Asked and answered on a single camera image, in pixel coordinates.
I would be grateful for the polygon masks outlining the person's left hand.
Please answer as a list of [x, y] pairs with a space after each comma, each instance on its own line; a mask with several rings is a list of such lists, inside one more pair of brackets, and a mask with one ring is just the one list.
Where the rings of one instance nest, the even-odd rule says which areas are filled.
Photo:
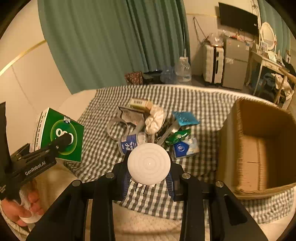
[[23, 206], [20, 206], [18, 203], [7, 199], [1, 201], [1, 207], [8, 219], [21, 227], [25, 227], [27, 224], [21, 220], [20, 217], [29, 218], [32, 216], [31, 212], [38, 215], [44, 214], [44, 210], [41, 206], [39, 191], [37, 189], [37, 182], [35, 179], [29, 183], [28, 201], [30, 203], [29, 210], [25, 209]]

